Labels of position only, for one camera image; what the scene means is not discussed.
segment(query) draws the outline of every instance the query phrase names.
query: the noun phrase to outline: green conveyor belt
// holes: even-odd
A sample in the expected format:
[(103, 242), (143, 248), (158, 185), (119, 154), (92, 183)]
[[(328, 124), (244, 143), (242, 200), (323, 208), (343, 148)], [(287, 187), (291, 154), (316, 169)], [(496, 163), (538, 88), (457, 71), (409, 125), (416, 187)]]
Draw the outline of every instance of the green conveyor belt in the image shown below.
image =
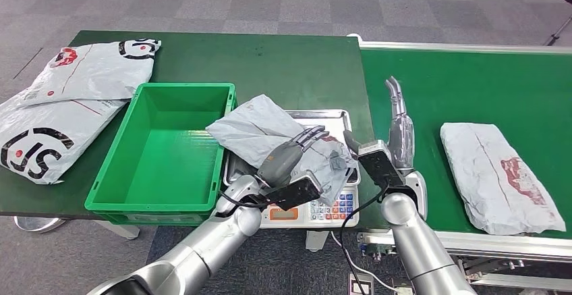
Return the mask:
[(427, 182), (428, 223), (481, 232), (457, 193), (439, 129), (444, 122), (496, 124), (554, 199), (572, 238), (572, 55), (362, 49), (374, 134), (387, 139), (391, 110), (384, 81), (400, 82), (416, 129), (415, 164)]

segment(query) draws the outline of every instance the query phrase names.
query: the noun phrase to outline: power cord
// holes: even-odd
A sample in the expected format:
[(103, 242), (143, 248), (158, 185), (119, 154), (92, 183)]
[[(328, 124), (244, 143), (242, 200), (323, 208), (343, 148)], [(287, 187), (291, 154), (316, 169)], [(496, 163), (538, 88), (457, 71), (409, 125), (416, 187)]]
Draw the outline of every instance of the power cord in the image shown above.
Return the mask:
[[(330, 231), (330, 233), (332, 234), (332, 238), (334, 239), (334, 242), (336, 242), (339, 246), (341, 246), (341, 243), (338, 241), (338, 239), (336, 238), (336, 235), (334, 235), (334, 231)], [(347, 256), (349, 257), (349, 253), (347, 250), (344, 249), (344, 251), (346, 252)], [(383, 287), (387, 288), (388, 290), (392, 290), (394, 292), (397, 292), (398, 289), (393, 288), (389, 285), (387, 285), (386, 283), (384, 283), (383, 281), (381, 281), (381, 279), (379, 279), (377, 276), (375, 276), (371, 271), (367, 271), (363, 268), (358, 267), (355, 263), (353, 263), (353, 261), (351, 260), (351, 258), (349, 258), (349, 262), (350, 264), (356, 268), (358, 271), (361, 271), (362, 273), (367, 273), (368, 275), (372, 276), (373, 278), (375, 278), (375, 280), (380, 283)]]
[(366, 293), (364, 292), (364, 289), (362, 287), (362, 283), (360, 282), (360, 279), (358, 278), (358, 275), (355, 273), (355, 270), (353, 269), (353, 265), (351, 264), (351, 259), (349, 258), (349, 254), (345, 248), (345, 246), (343, 245), (343, 229), (345, 228), (345, 225), (347, 224), (347, 222), (356, 214), (359, 213), (362, 209), (365, 209), (366, 207), (370, 206), (373, 202), (375, 202), (376, 200), (379, 202), (379, 198), (383, 195), (383, 193), (385, 192), (385, 186), (380, 186), (381, 187), (381, 191), (374, 197), (372, 197), (370, 200), (368, 200), (365, 204), (363, 204), (362, 206), (354, 209), (348, 216), (345, 217), (345, 219), (343, 220), (343, 223), (341, 224), (341, 228), (340, 228), (340, 233), (339, 233), (339, 241), (340, 241), (340, 247), (343, 251), (343, 255), (345, 256), (345, 260), (347, 261), (347, 264), (349, 265), (349, 268), (351, 269), (351, 273), (353, 274), (355, 280), (357, 281), (357, 286), (360, 287), (360, 292), (362, 292), (362, 295), (366, 295)]
[(232, 198), (230, 198), (229, 195), (225, 194), (225, 193), (222, 192), (222, 191), (219, 191), (219, 194), (221, 194), (221, 196), (222, 196), (224, 199), (228, 200), (229, 202), (233, 203), (234, 205), (242, 206), (242, 207), (249, 207), (249, 208), (251, 208), (251, 209), (262, 209), (262, 208), (265, 208), (265, 207), (267, 207), (267, 206), (269, 206), (269, 205), (274, 204), (274, 202), (267, 202), (267, 203), (262, 203), (262, 204), (247, 204), (247, 203), (241, 203), (241, 202), (239, 202), (239, 201), (237, 201), (237, 200), (233, 200)]

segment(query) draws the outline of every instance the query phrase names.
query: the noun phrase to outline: plastic mailer bag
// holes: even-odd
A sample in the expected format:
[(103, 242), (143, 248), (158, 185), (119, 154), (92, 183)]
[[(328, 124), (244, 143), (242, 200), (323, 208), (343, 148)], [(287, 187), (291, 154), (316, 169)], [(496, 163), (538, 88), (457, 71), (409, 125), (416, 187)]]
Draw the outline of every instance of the plastic mailer bag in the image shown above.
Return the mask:
[(36, 77), (20, 106), (70, 99), (130, 99), (149, 81), (160, 41), (134, 41), (64, 47)]
[(0, 105), (0, 163), (37, 184), (58, 182), (125, 104), (73, 100), (18, 107), (27, 92)]
[(476, 228), (497, 235), (566, 231), (545, 187), (495, 125), (445, 123), (440, 135)]
[(0, 105), (0, 166), (55, 184), (151, 77), (161, 42), (65, 47), (31, 87)]
[[(257, 169), (272, 150), (303, 130), (303, 125), (265, 95), (254, 97), (206, 128), (222, 146)], [(342, 159), (346, 168), (335, 169), (339, 166), (331, 165), (332, 157)], [(320, 201), (332, 206), (349, 178), (348, 168), (357, 166), (347, 147), (327, 136), (304, 153), (290, 176), (310, 170), (324, 190)]]

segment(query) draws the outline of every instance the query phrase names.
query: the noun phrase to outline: digital scale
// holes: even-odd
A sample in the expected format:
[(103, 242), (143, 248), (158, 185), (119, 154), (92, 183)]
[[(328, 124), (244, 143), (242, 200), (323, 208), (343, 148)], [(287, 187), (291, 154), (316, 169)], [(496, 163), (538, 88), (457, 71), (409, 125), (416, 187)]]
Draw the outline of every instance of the digital scale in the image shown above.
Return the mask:
[[(351, 130), (349, 114), (340, 109), (319, 109), (308, 111), (286, 111), (296, 122), (305, 127), (323, 125), (330, 136), (335, 137), (339, 142), (345, 144), (343, 137), (344, 130)], [(254, 175), (256, 168), (252, 167), (244, 160), (240, 159), (232, 152), (227, 152), (225, 161), (225, 173), (223, 182), (230, 186), (238, 177), (242, 175)], [(269, 206), (262, 212), (263, 229), (272, 228), (329, 228), (341, 227), (344, 219), (354, 209), (358, 208), (358, 184), (361, 175), (359, 168), (353, 169), (350, 177), (342, 189), (334, 206), (329, 207), (313, 200), (312, 202), (294, 207), (288, 211), (280, 209), (278, 206)], [(358, 224), (360, 214), (356, 213), (347, 223), (347, 227)]]

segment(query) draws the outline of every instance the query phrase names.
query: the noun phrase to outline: white courier bag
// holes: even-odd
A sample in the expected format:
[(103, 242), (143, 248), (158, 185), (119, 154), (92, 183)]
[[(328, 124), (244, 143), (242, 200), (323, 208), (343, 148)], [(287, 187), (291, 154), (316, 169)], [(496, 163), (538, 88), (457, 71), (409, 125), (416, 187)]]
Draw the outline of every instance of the white courier bag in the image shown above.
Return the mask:
[(548, 191), (495, 125), (445, 123), (440, 135), (476, 228), (497, 235), (566, 231)]
[(55, 184), (149, 81), (160, 41), (64, 47), (32, 86), (0, 105), (0, 165)]

